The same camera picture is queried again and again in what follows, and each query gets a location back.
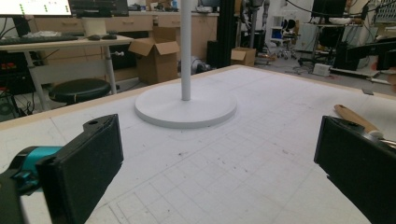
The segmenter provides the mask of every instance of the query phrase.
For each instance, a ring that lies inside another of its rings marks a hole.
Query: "computer monitor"
[[[311,17],[342,18],[347,0],[315,0],[312,6]]]
[[[67,0],[0,0],[0,17],[71,16]]]
[[[69,0],[72,14],[77,17],[127,17],[127,0]]]

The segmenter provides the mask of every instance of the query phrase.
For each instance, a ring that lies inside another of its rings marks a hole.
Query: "black stool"
[[[110,84],[102,79],[82,78],[56,85],[49,92],[49,98],[73,105],[106,96],[110,90]]]

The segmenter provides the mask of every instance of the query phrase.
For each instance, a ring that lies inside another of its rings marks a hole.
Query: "wall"
[[[1,29],[3,29],[5,20],[6,20],[5,18],[0,18]],[[6,28],[4,30],[6,31],[14,26],[15,26],[14,21],[12,19],[7,19]],[[17,30],[12,29],[12,30],[8,31],[5,36],[18,36]]]

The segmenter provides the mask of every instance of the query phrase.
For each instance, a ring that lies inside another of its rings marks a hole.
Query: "white table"
[[[126,91],[0,123],[0,173],[25,147],[63,146],[86,121],[117,113],[124,162],[87,223],[369,223],[314,163],[318,131],[340,104],[395,140],[395,97],[244,66],[195,75],[191,85],[233,94],[234,117],[160,128],[134,112],[136,96],[158,85]],[[22,200],[31,223],[50,223],[42,193]]]
[[[46,102],[46,98],[41,87],[42,84],[66,81],[75,78],[98,77],[98,74],[103,74],[103,72],[105,71],[109,78],[111,92],[113,94],[117,93],[109,46],[129,44],[132,41],[132,38],[119,35],[117,39],[113,40],[91,41],[83,38],[72,41],[0,46],[0,50],[5,50],[10,53],[24,53],[26,61],[28,63],[27,65],[30,75],[32,76],[32,80],[35,84],[35,90],[42,105],[42,109],[50,110],[50,106]],[[83,47],[103,47],[104,59],[100,61],[91,61],[86,63],[35,66],[29,53],[29,51]]]

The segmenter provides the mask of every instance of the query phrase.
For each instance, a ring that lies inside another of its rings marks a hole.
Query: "chair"
[[[326,64],[331,64],[334,58],[334,50],[337,49],[338,44],[341,42],[344,29],[344,27],[324,27],[321,31],[318,42],[321,46],[328,49],[328,53],[324,56]]]
[[[295,20],[284,20],[282,26],[282,43],[281,49],[277,53],[277,57],[283,57],[285,60],[289,58],[297,59],[295,51],[291,48],[291,41],[295,40],[297,35],[292,31],[296,26]]]
[[[98,78],[81,78],[58,84],[49,91],[52,101],[73,105],[106,96],[110,84]]]
[[[312,57],[300,58],[298,60],[298,63],[300,65],[303,65],[304,62],[310,62],[313,64],[315,63],[324,63],[328,65],[332,64],[332,59],[334,55],[333,52],[335,49],[337,49],[338,44],[341,42],[344,30],[345,30],[344,26],[335,26],[335,27],[319,26],[317,32],[317,41],[314,45]],[[328,49],[325,54],[321,53],[319,54],[319,56],[317,56],[318,44]]]

